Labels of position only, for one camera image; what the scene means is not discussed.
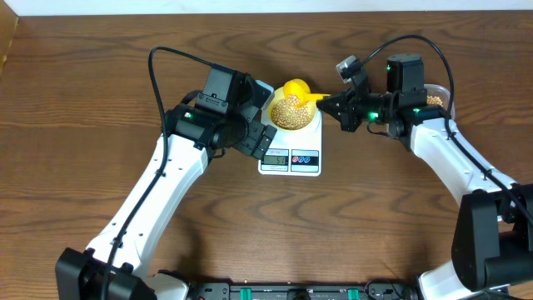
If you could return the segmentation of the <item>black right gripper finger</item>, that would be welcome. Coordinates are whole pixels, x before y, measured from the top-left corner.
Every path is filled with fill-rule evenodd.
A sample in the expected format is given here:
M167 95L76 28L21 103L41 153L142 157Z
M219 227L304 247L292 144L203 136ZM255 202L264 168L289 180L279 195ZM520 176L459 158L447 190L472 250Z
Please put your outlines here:
M334 103L347 103L351 101L353 94L352 91L342 91L327 97L326 100Z
M344 107L339 101L323 99L316 102L316 107L322 112L335 118L339 123L342 123Z

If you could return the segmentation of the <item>yellow plastic measuring scoop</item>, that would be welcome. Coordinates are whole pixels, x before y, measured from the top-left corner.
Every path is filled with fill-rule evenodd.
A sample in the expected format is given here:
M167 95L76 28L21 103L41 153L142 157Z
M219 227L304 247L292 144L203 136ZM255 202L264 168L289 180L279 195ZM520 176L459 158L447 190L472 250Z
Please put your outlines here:
M330 97L330 94L311 93L306 82L301 79L292 79L283 86L284 97L296 108L306 106L308 103L321 101L323 98Z

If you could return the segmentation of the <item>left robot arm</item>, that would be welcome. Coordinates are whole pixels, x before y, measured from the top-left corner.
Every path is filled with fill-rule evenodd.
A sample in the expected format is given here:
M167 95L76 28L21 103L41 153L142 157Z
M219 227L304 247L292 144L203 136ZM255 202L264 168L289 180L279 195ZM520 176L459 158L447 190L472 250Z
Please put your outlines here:
M162 135L137 184L84 252L66 248L55 267L61 299L185 299L172 272L148 274L159 240L192 184L228 148L262 159L276 130L257 121L274 89L213 64L202 90L162 114Z

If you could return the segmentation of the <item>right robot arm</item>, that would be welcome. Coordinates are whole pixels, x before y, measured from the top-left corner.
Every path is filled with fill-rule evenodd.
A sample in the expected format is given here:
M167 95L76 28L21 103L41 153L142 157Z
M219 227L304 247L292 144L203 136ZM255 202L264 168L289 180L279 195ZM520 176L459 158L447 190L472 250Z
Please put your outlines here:
M387 59L387 88L371 92L363 62L350 56L336 70L349 88L317 102L341 129L384 125L386 136L423 160L460 208L451 260L422 273L419 299L498 298L496 288L532 279L532 186L499 172L462 136L440 104L428 101L416 54Z

